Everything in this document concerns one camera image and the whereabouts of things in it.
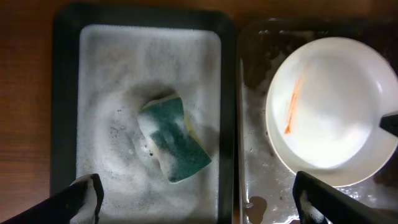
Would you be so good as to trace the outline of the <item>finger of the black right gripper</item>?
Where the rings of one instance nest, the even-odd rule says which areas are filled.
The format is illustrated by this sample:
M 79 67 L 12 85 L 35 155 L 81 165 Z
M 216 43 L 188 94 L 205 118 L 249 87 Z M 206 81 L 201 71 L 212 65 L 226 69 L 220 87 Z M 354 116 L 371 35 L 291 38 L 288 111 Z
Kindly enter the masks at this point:
M 398 137 L 398 114 L 383 116 L 379 122 L 379 127 Z

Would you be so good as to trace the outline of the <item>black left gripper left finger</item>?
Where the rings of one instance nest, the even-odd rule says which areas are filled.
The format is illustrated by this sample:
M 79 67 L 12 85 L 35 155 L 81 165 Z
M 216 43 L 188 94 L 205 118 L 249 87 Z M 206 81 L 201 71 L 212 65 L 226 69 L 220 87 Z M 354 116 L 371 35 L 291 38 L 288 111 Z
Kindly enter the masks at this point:
M 104 190 L 98 174 L 74 180 L 61 192 L 5 223 L 94 223 L 100 220 Z

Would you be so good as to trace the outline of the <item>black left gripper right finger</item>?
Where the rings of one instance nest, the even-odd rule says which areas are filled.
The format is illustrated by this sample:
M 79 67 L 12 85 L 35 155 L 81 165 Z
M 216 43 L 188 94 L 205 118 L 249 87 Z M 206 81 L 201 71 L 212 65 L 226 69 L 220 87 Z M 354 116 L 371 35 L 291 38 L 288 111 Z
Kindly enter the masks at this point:
M 368 207 L 304 171 L 296 174 L 293 196 L 301 224 L 397 223 L 396 215 Z

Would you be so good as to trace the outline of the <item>white plate with orange streak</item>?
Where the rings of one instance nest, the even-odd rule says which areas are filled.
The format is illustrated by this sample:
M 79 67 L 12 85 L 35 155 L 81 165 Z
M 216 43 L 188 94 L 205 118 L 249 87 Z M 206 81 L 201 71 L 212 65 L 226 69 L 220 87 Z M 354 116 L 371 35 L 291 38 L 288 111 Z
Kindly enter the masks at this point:
M 333 187 L 362 182 L 397 148 L 397 75 L 372 47 L 326 37 L 291 53 L 267 92 L 266 129 L 282 163 Z

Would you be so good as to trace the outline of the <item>green yellow sponge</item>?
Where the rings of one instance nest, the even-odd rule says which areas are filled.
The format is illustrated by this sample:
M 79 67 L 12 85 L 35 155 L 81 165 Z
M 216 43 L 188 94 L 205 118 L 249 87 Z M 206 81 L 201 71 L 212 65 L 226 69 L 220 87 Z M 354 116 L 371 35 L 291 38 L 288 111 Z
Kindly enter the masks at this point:
M 187 124 L 181 97 L 172 95 L 148 102 L 137 121 L 171 184 L 195 175 L 211 163 Z

